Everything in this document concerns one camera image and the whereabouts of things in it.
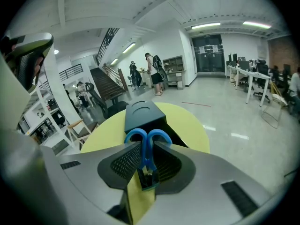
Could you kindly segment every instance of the staircase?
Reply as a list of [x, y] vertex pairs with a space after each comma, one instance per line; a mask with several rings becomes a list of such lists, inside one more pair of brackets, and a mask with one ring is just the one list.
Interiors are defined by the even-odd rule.
[[122, 94], [125, 90], [118, 85], [113, 79], [105, 74], [101, 69], [94, 68], [90, 71], [94, 79], [95, 85], [103, 100], [109, 100], [118, 94]]

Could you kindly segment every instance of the red line on floor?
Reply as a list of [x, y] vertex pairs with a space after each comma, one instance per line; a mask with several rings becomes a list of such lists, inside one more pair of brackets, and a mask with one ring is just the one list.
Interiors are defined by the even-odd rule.
[[198, 103], [188, 103], [188, 104], [195, 104], [195, 105], [200, 105], [200, 106], [206, 106], [206, 107], [211, 107], [209, 105], [204, 105], [204, 104], [198, 104]]

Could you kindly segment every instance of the backpack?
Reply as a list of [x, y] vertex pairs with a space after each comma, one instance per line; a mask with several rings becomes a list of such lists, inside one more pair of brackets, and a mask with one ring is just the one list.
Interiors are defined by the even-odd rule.
[[155, 56], [153, 57], [153, 67], [154, 67], [157, 71], [158, 71], [160, 68], [163, 67], [162, 62], [161, 62], [160, 58], [159, 58], [157, 55], [155, 55]]

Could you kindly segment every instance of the ceiling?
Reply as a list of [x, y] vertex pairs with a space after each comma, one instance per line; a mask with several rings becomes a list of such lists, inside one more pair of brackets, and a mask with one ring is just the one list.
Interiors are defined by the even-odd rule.
[[[275, 38], [289, 34], [269, 0], [28, 0], [8, 29], [12, 37], [52, 33], [61, 57], [100, 46], [99, 29], [125, 29], [126, 37], [119, 44], [122, 47], [132, 36], [138, 39], [171, 19], [191, 37], [242, 33]], [[272, 27], [264, 30], [242, 24], [249, 20]], [[221, 26], [191, 30], [193, 25], [210, 22], [221, 22]]]

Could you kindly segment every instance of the wooden chair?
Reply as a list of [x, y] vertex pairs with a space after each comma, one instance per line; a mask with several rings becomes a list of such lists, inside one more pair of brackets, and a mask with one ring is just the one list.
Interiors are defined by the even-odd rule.
[[[281, 118], [281, 113], [282, 113], [282, 109], [287, 106], [287, 102], [286, 100], [282, 97], [280, 91], [278, 90], [277, 86], [275, 85], [274, 82], [270, 81], [270, 85], [271, 85], [271, 94], [272, 94], [272, 100], [271, 102], [267, 105], [267, 107], [264, 109], [263, 113], [262, 113], [262, 119], [264, 119], [270, 126], [274, 127], [274, 128], [278, 128], [279, 125], [279, 121]], [[279, 116], [278, 118], [275, 118], [274, 116], [272, 116], [271, 114], [267, 113], [267, 110], [269, 109], [269, 107], [272, 105], [272, 103], [275, 102], [277, 104], [279, 104]], [[270, 117], [272, 117], [276, 122], [277, 125], [276, 127], [273, 126], [272, 124], [270, 124], [265, 118], [264, 115], [267, 114]]]
[[[83, 129], [81, 129], [79, 134], [76, 134], [74, 132], [73, 128], [75, 128], [80, 123], [83, 124]], [[79, 150], [81, 150], [84, 139], [88, 138], [98, 126], [99, 126], [98, 122], [93, 122], [86, 126], [85, 123], [83, 122], [83, 120], [81, 119], [81, 120], [74, 122], [74, 123], [70, 124], [69, 126], [67, 126], [67, 131], [68, 131], [71, 142], [75, 143], [76, 141], [78, 141], [79, 142]]]

